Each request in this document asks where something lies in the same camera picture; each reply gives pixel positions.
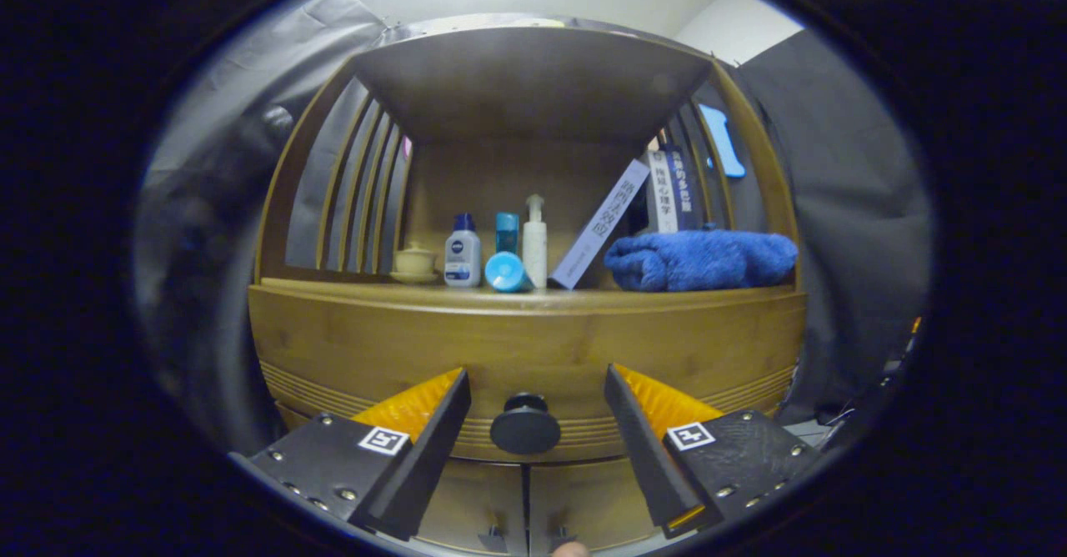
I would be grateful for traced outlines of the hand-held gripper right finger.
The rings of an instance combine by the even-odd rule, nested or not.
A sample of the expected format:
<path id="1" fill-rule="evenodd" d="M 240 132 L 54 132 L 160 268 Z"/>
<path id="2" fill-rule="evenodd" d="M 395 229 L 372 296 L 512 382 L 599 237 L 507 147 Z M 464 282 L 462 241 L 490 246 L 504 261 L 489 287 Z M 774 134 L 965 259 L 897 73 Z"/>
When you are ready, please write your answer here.
<path id="1" fill-rule="evenodd" d="M 604 399 L 650 518 L 668 539 L 743 518 L 823 455 L 758 410 L 714 409 L 623 364 L 607 367 Z"/>

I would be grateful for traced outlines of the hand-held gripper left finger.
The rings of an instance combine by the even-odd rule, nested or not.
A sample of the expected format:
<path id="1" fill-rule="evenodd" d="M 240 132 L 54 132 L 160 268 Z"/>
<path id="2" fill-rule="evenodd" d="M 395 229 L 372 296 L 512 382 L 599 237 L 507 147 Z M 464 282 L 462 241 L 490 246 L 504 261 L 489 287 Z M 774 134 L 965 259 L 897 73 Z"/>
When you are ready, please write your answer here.
<path id="1" fill-rule="evenodd" d="M 313 518 L 407 541 L 418 534 L 465 417 L 469 376 L 434 376 L 359 415 L 322 412 L 230 461 Z"/>

